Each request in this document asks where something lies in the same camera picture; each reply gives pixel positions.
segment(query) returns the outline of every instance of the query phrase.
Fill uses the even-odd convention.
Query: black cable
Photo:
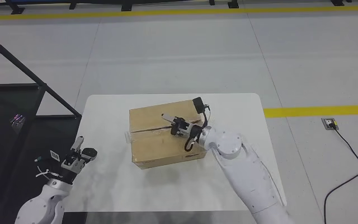
[[[343,136],[341,136],[341,134],[337,131],[337,128],[336,128],[336,127],[334,127],[333,129],[334,129],[334,130],[337,132],[337,134],[347,143],[347,145],[349,146],[349,149],[352,151],[352,153],[354,154],[354,156],[355,156],[355,157],[357,158],[357,160],[358,160],[358,156],[357,156],[357,154],[353,151],[351,145],[345,140],[345,138],[343,138]]]
[[[343,138],[343,136],[341,136],[341,134],[337,131],[337,127],[335,124],[331,123],[329,124],[329,126],[331,128],[333,128],[337,134],[347,143],[347,145],[349,146],[349,149],[351,150],[351,152],[354,154],[354,156],[358,159],[358,156],[357,154],[354,152],[354,150],[352,149],[351,145],[345,140],[345,138]],[[327,204],[327,199],[329,197],[330,194],[332,194],[335,190],[337,190],[338,188],[340,188],[341,186],[351,182],[352,180],[356,179],[358,177],[358,174],[355,175],[354,177],[350,178],[349,180],[347,180],[346,182],[344,182],[343,184],[335,187],[333,190],[331,190],[327,195],[326,197],[324,198],[324,205],[323,205],[323,217],[324,217],[324,224],[327,224],[327,219],[326,219],[326,204]]]
[[[323,206],[323,216],[324,216],[324,224],[327,224],[327,221],[326,221],[326,203],[327,203],[327,198],[328,196],[333,193],[333,191],[337,190],[338,188],[340,188],[341,186],[351,182],[352,180],[354,180],[356,177],[358,177],[358,174],[355,175],[354,177],[350,178],[349,180],[347,180],[346,182],[344,182],[343,184],[339,185],[338,187],[334,188],[333,190],[331,190],[325,197],[324,199],[324,206]]]

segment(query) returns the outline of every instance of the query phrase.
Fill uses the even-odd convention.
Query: power outlet
[[[336,129],[337,130],[339,130],[339,127],[338,127],[338,125],[337,125],[337,122],[336,122],[336,120],[334,119],[334,118],[321,118],[321,120],[322,120],[322,123],[323,123],[323,125],[324,125],[324,128],[326,129],[326,130],[334,130],[333,128],[331,128],[330,126],[329,126],[329,124],[335,124],[336,125]]]

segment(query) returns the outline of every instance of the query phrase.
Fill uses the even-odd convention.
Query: sticker
[[[50,150],[50,154],[53,159],[60,161],[60,156],[56,152]]]

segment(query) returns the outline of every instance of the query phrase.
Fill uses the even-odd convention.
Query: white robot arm
[[[80,146],[84,138],[78,137],[72,146],[71,153],[61,164],[62,173],[54,175],[53,179],[43,186],[39,196],[28,200],[19,210],[15,224],[61,224],[64,214],[62,200],[69,195],[73,180],[84,168],[85,164],[94,160],[97,151],[93,148]]]
[[[230,185],[258,224],[294,224],[275,193],[269,172],[252,147],[240,134],[208,126],[205,108],[209,106],[204,105],[200,98],[193,102],[198,114],[204,114],[203,126],[162,114],[162,118],[172,125],[171,134],[188,137],[184,150],[190,151],[194,143],[205,150],[212,150]]]

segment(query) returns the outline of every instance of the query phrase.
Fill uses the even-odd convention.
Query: yellow tape line
[[[358,106],[311,106],[308,108],[266,108],[266,118],[286,116],[358,115]]]
[[[88,17],[121,17],[121,16],[159,16],[159,15],[190,15],[190,14],[238,14],[238,13],[284,13],[284,12],[341,12],[358,11],[358,6],[343,7],[301,7],[301,8],[224,8],[201,10],[154,10],[133,12],[89,12],[27,15],[0,15],[0,20],[30,20],[51,18],[88,18]]]

